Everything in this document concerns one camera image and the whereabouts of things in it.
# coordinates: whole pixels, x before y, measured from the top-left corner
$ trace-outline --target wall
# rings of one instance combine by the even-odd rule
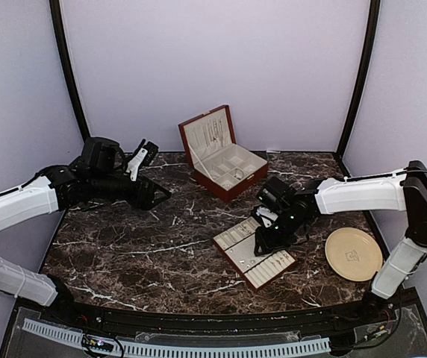
[[[369,1],[62,1],[93,135],[183,151],[177,124],[230,104],[249,149],[336,150]]]
[[[354,175],[386,172],[409,160],[427,166],[427,1],[383,1],[370,72],[346,152]],[[390,248],[405,214],[376,213]],[[427,313],[427,261],[411,278]]]
[[[0,191],[70,162],[82,141],[64,83],[49,2],[0,0]],[[0,256],[40,267],[60,215],[0,233]],[[0,347],[14,299],[0,293]]]

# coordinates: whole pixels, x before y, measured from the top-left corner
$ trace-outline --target marble table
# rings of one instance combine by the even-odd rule
[[[269,161],[269,176],[297,189],[314,178],[341,176],[329,153],[259,155]],[[371,234],[362,213],[316,219],[310,241],[288,250],[298,263],[254,293],[212,239],[248,217],[265,180],[225,204],[195,182],[183,153],[159,154],[142,174],[172,197],[150,212],[132,210],[125,202],[95,201],[71,209],[60,224],[42,273],[60,277],[76,301],[156,313],[245,314],[361,299],[368,282],[336,275],[324,247],[328,235],[341,227]]]

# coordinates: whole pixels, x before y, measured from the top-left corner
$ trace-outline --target open jewelry box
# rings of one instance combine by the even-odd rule
[[[267,176],[268,162],[236,143],[228,105],[178,126],[197,182],[223,201]]]

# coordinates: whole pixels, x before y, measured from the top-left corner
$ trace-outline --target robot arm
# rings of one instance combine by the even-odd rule
[[[390,298],[402,281],[427,257],[427,169],[419,161],[408,168],[363,178],[316,180],[300,191],[278,178],[270,179],[257,197],[276,217],[266,218],[265,208],[252,215],[261,224],[255,232],[255,254],[268,254],[296,242],[295,232],[308,220],[353,210],[406,211],[405,236],[375,276],[371,293]]]
[[[148,165],[157,146],[141,143],[143,159],[137,170]],[[88,138],[80,157],[69,166],[51,166],[34,179],[0,193],[0,231],[35,216],[68,209],[94,198],[126,200],[132,207],[150,210],[170,197],[170,192],[148,178],[132,180],[124,166],[114,167],[116,153],[126,161],[119,143],[104,138]],[[35,274],[0,257],[0,290],[50,306],[59,294],[69,290],[56,277]]]

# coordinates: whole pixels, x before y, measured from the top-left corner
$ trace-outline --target plate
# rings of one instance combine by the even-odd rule
[[[326,240],[325,253],[331,268],[351,281],[371,280],[383,266],[378,243],[364,231],[352,227],[331,233]]]

